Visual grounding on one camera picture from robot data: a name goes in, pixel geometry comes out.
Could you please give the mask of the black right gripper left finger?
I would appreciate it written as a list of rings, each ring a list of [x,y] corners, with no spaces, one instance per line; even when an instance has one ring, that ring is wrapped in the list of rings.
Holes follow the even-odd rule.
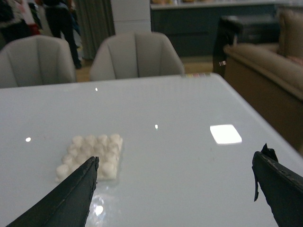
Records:
[[[9,227],[83,227],[97,185],[98,157],[90,157]]]

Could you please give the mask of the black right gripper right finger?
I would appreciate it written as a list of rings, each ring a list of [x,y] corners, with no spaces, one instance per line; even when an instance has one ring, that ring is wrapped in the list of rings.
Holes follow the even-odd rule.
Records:
[[[261,188],[279,227],[303,225],[303,177],[279,163],[275,150],[265,144],[252,159],[254,201]]]

